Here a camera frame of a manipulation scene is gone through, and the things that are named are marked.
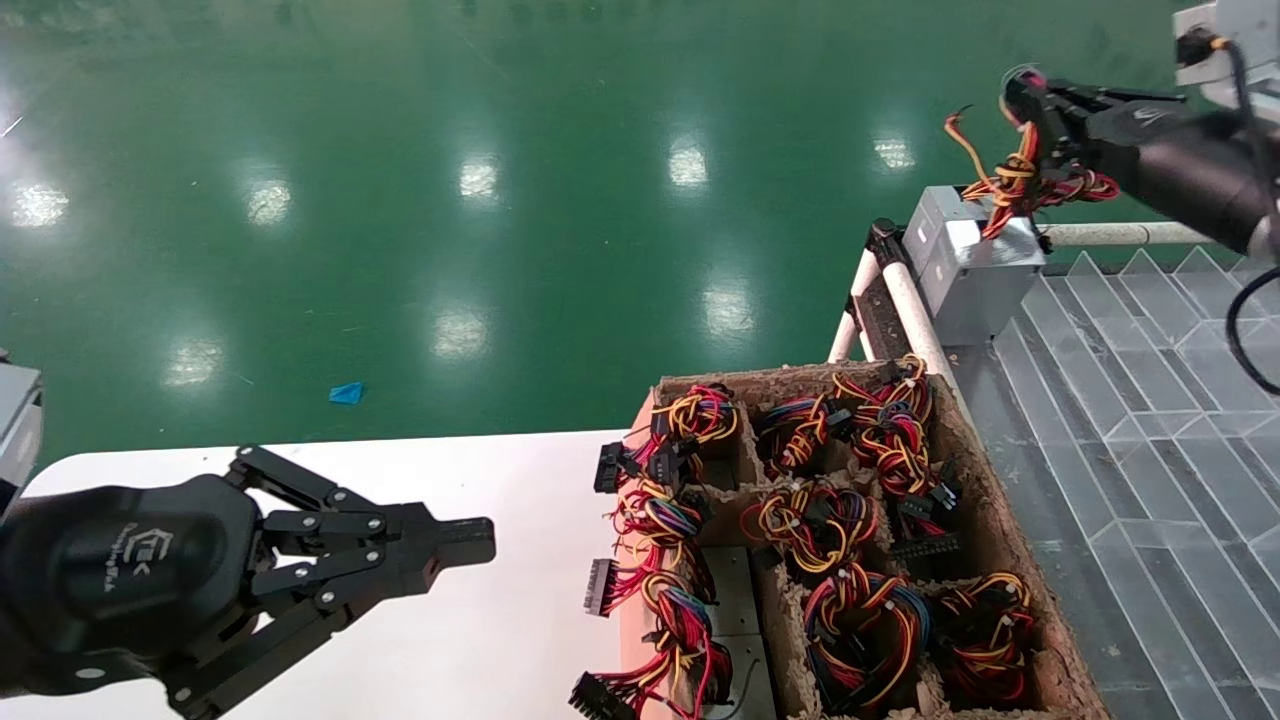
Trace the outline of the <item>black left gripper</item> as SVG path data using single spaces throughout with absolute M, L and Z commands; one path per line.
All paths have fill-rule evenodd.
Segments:
M 212 475 L 17 501 L 3 523 L 3 697 L 163 674 L 182 717 L 219 719 L 376 605 L 497 555 L 493 544 L 332 553 L 255 574 L 248 609 L 260 520 L 250 496 Z M 261 612 L 271 621 L 238 641 Z

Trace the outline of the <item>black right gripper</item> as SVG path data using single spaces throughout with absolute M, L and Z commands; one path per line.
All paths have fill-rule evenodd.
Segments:
M 1197 114 L 1176 104 L 1185 105 L 1187 96 L 1042 72 L 1011 72 L 1004 81 L 1012 122 L 1036 131 L 1030 156 L 1039 173 L 1064 179 L 1097 170 L 1134 200 L 1233 252 L 1272 252 L 1277 141 L 1252 142 L 1235 111 Z

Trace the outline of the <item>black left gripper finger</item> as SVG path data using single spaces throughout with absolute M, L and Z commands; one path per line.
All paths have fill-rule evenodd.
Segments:
M 241 492 L 285 503 L 262 520 L 265 539 L 283 553 L 337 553 L 406 542 L 429 553 L 494 553 L 488 518 L 442 520 L 422 502 L 375 503 L 260 446 L 242 446 L 225 474 Z

